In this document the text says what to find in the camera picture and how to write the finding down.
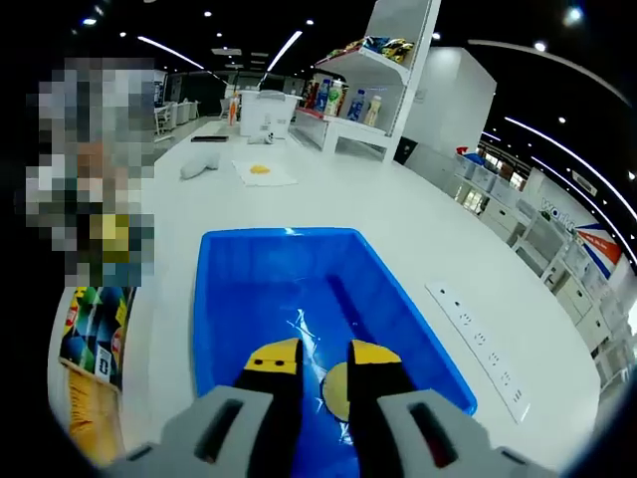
curved light strip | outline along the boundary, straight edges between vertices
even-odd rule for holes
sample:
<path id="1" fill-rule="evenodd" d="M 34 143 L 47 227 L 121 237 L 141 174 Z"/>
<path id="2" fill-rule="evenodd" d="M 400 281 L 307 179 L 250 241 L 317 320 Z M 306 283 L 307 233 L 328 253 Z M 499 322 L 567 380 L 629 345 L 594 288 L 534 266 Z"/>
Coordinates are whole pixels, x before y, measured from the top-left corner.
<path id="1" fill-rule="evenodd" d="M 621 195 L 621 193 L 615 189 L 615 186 L 613 186 L 608 179 L 606 179 L 604 176 L 602 176 L 599 172 L 597 172 L 597 169 L 593 168 L 593 166 L 591 166 L 590 164 L 588 164 L 586 161 L 584 161 L 581 157 L 579 157 L 577 154 L 575 154 L 573 151 L 571 151 L 570 149 L 568 149 L 566 146 L 564 146 L 563 144 L 560 144 L 559 142 L 557 142 L 556 140 L 554 140 L 552 137 L 548 137 L 546 134 L 539 132 L 537 129 L 533 129 L 530 126 L 527 126 L 526 124 L 524 124 L 523 122 L 519 122 L 516 121 L 515 119 L 509 118 L 509 117 L 505 117 L 505 120 L 512 122 L 513 124 L 517 124 L 518 126 L 523 127 L 524 129 L 529 130 L 530 132 L 534 132 L 535 134 L 537 134 L 539 137 L 542 137 L 544 139 L 546 139 L 547 141 L 550 141 L 551 143 L 553 143 L 554 145 L 556 145 L 557 147 L 559 147 L 562 151 L 567 152 L 568 154 L 570 154 L 572 157 L 574 157 L 575 159 L 577 159 L 581 164 L 583 164 L 590 172 L 592 172 L 601 182 L 603 182 L 604 184 L 606 184 L 606 186 L 613 191 L 613 193 L 619 198 L 619 200 L 624 204 L 624 206 L 626 206 L 626 209 L 628 209 L 630 211 L 630 213 L 632 214 L 633 218 L 637 221 L 637 212 L 635 212 L 635 210 L 632 208 L 632 206 L 628 203 L 628 201 L 624 198 L 624 196 Z"/>
<path id="2" fill-rule="evenodd" d="M 277 62 L 279 61 L 279 59 L 281 57 L 283 57 L 283 54 L 286 53 L 288 51 L 288 49 L 290 47 L 292 47 L 292 44 L 295 43 L 298 39 L 298 37 L 302 34 L 303 32 L 301 30 L 297 30 L 292 37 L 290 37 L 290 40 L 288 40 L 286 42 L 286 44 L 283 46 L 283 48 L 281 49 L 281 51 L 277 54 L 277 56 L 275 57 L 275 59 L 272 61 L 272 63 L 270 64 L 270 66 L 268 67 L 268 72 L 271 72 L 273 68 L 275 68 L 275 65 L 277 64 Z"/>
<path id="3" fill-rule="evenodd" d="M 157 47 L 160 48 L 162 50 L 165 50 L 168 53 L 172 53 L 175 57 L 179 57 L 182 60 L 185 60 L 186 62 L 190 63 L 191 65 L 194 65 L 195 67 L 197 67 L 199 70 L 203 70 L 204 68 L 199 65 L 198 63 L 193 62 L 192 60 L 190 60 L 189 58 L 184 57 L 183 55 L 181 55 L 180 53 L 175 52 L 174 50 L 169 49 L 168 47 L 164 47 L 163 45 L 161 45 L 160 43 L 154 42 L 146 37 L 137 37 L 137 40 L 141 40 L 142 42 L 147 43 L 148 45 L 152 45 L 153 47 Z"/>
<path id="4" fill-rule="evenodd" d="M 492 134 L 489 134 L 486 131 L 482 131 L 482 134 L 485 135 L 485 136 L 488 136 L 488 137 L 492 137 L 496 141 L 500 141 L 500 139 L 497 136 L 493 136 Z"/>
<path id="5" fill-rule="evenodd" d="M 628 245 L 628 242 L 626 241 L 626 239 L 624 239 L 624 236 L 622 236 L 619 231 L 617 230 L 617 228 L 615 227 L 615 225 L 610 222 L 610 219 L 608 219 L 608 217 L 606 217 L 606 214 L 603 213 L 603 211 L 601 209 L 599 209 L 599 207 L 597 207 L 597 204 L 595 204 L 593 201 L 591 201 L 588 196 L 586 194 L 584 194 L 583 192 L 581 192 L 579 189 L 577 189 L 568 179 L 566 179 L 564 176 L 562 176 L 561 174 L 559 174 L 557 171 L 555 171 L 553 168 L 551 168 L 550 166 L 547 166 L 546 164 L 544 164 L 543 162 L 541 162 L 539 159 L 537 159 L 534 156 L 531 156 L 531 159 L 533 159 L 534 161 L 538 162 L 539 164 L 541 164 L 542 166 L 544 166 L 546 169 L 548 169 L 550 172 L 552 172 L 553 174 L 555 174 L 557 177 L 559 177 L 562 181 L 564 181 L 566 184 L 568 184 L 570 187 L 573 188 L 573 190 L 575 190 L 577 193 L 579 193 L 579 195 L 581 197 L 583 197 L 584 199 L 586 199 L 586 201 L 588 201 L 588 203 L 595 208 L 595 210 L 599 213 L 599 215 L 601 217 L 604 218 L 604 220 L 608 223 L 608 225 L 610 227 L 612 227 L 613 231 L 615 231 L 615 234 L 617 234 L 617 237 L 619 237 L 619 239 L 621 239 L 621 242 L 624 243 L 624 246 L 626 247 L 626 250 L 628 251 L 628 254 L 630 254 L 630 257 L 633 258 L 633 264 L 637 264 L 637 257 L 635 257 L 635 253 L 632 251 L 632 249 L 630 248 L 630 246 Z"/>
<path id="6" fill-rule="evenodd" d="M 613 87 L 610 83 L 606 82 L 601 77 L 598 77 L 590 70 L 586 70 L 584 67 L 580 67 L 579 65 L 566 60 L 566 58 L 559 57 L 558 55 L 552 55 L 551 53 L 547 53 L 547 52 L 540 52 L 532 47 L 523 47 L 521 45 L 514 45 L 512 43 L 492 42 L 489 40 L 468 40 L 467 43 L 469 43 L 469 45 L 481 45 L 483 47 L 498 47 L 498 48 L 507 48 L 509 50 L 518 50 L 519 52 L 531 53 L 533 55 L 544 57 L 548 60 L 553 60 L 554 62 L 562 63 L 563 65 L 566 65 L 567 67 L 573 68 L 574 70 L 581 73 L 582 75 L 586 75 L 588 78 L 590 78 L 591 80 L 594 80 L 599 85 L 604 87 L 606 90 L 611 92 L 613 95 L 619 98 L 626 105 L 628 105 L 629 107 L 631 106 L 628 99 L 624 97 L 621 94 L 621 92 L 617 90 L 615 87 Z"/>

floor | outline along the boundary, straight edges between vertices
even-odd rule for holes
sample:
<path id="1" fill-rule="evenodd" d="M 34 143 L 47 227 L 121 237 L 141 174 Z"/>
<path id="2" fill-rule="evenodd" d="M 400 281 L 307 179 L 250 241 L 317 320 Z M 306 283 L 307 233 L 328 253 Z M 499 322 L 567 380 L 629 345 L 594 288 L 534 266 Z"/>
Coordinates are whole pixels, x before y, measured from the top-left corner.
<path id="1" fill-rule="evenodd" d="M 173 131 L 169 133 L 169 135 L 172 136 L 171 139 L 165 139 L 164 141 L 155 143 L 153 162 L 160 159 L 165 152 L 167 152 L 169 149 L 171 149 L 173 146 L 179 143 L 182 139 L 184 139 L 186 136 L 188 136 L 192 132 L 199 129 L 204 124 L 208 123 L 209 121 L 218 121 L 218 120 L 219 120 L 218 117 L 201 117 L 176 127 Z"/>

shelf unit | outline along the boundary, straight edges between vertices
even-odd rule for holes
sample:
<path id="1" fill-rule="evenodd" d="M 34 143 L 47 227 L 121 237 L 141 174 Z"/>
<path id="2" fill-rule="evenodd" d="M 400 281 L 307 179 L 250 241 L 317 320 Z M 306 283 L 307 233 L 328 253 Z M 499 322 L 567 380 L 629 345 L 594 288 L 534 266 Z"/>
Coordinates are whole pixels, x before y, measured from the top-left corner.
<path id="1" fill-rule="evenodd" d="M 406 86 L 411 74 L 410 70 L 402 65 L 363 47 L 320 60 L 315 64 L 315 68 L 345 78 L 361 75 L 365 76 L 370 83 L 383 85 L 398 81 L 401 85 Z"/>
<path id="2" fill-rule="evenodd" d="M 338 139 L 346 137 L 383 147 L 383 162 L 391 162 L 420 82 L 440 1 L 378 0 L 365 35 L 413 42 L 414 48 L 404 65 L 362 47 L 320 60 L 316 63 L 317 73 L 344 77 L 350 93 L 345 97 L 339 118 L 298 109 L 295 130 L 315 142 L 324 153 L 333 154 Z M 346 119 L 359 89 L 365 90 L 364 112 L 375 95 L 382 97 L 375 127 Z"/>

black object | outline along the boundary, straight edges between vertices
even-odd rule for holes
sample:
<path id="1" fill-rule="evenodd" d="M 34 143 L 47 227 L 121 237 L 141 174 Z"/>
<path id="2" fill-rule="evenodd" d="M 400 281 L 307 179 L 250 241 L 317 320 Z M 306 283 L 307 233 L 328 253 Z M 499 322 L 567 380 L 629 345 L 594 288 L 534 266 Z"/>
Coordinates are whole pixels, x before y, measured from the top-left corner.
<path id="1" fill-rule="evenodd" d="M 256 364 L 262 364 L 259 358 Z M 237 388 L 271 393 L 273 401 L 259 429 L 248 476 L 291 476 L 301 432 L 303 402 L 303 343 L 297 342 L 295 374 L 244 369 L 234 383 Z M 283 365 L 283 360 L 276 360 Z"/>
<path id="2" fill-rule="evenodd" d="M 407 159 L 409 159 L 409 156 L 414 151 L 417 145 L 417 141 L 413 141 L 405 136 L 402 136 L 398 141 L 398 147 L 396 148 L 396 153 L 394 154 L 394 161 L 404 166 L 405 162 L 407 162 Z"/>
<path id="3" fill-rule="evenodd" d="M 228 136 L 212 135 L 212 136 L 194 136 L 190 142 L 226 142 Z"/>
<path id="4" fill-rule="evenodd" d="M 353 440 L 360 476 L 398 478 L 404 475 L 398 448 L 378 397 L 414 391 L 402 362 L 357 364 L 356 345 L 347 351 L 347 400 L 349 433 Z"/>

white paper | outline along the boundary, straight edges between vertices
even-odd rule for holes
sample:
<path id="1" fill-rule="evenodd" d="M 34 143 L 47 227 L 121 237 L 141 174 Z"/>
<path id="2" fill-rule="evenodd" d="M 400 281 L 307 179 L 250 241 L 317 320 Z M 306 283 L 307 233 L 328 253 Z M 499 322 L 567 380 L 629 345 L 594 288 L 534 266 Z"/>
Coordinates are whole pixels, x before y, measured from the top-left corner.
<path id="1" fill-rule="evenodd" d="M 297 180 L 291 177 L 285 167 L 270 161 L 232 161 L 237 173 L 246 186 L 286 186 L 297 184 Z M 270 169 L 267 173 L 254 173 L 250 169 L 254 166 L 265 166 Z"/>

